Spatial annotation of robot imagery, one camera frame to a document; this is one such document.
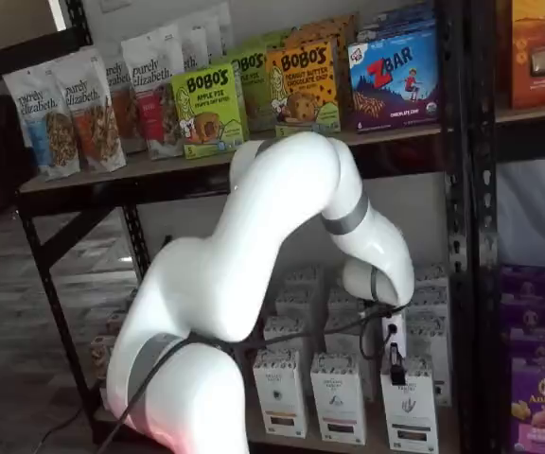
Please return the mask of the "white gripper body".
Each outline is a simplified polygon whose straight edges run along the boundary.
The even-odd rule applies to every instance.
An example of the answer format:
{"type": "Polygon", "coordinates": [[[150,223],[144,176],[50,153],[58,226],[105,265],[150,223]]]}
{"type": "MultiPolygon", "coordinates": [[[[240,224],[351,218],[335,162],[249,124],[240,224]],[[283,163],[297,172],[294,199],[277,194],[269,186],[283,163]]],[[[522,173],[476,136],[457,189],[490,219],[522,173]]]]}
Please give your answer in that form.
{"type": "Polygon", "coordinates": [[[397,352],[405,358],[407,356],[407,329],[403,308],[392,308],[381,318],[382,347],[380,357],[390,354],[391,346],[397,347],[397,352]]]}

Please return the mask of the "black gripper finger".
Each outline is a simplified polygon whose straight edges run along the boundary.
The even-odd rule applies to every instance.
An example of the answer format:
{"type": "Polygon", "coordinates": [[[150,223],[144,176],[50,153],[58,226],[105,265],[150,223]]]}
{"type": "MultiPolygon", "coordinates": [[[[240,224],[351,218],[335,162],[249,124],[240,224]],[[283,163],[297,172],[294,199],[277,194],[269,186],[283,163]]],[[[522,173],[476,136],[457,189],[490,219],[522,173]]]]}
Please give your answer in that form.
{"type": "Polygon", "coordinates": [[[396,343],[390,344],[390,350],[388,354],[389,359],[389,373],[391,382],[393,385],[405,385],[405,368],[403,366],[403,357],[399,352],[396,343]]]}

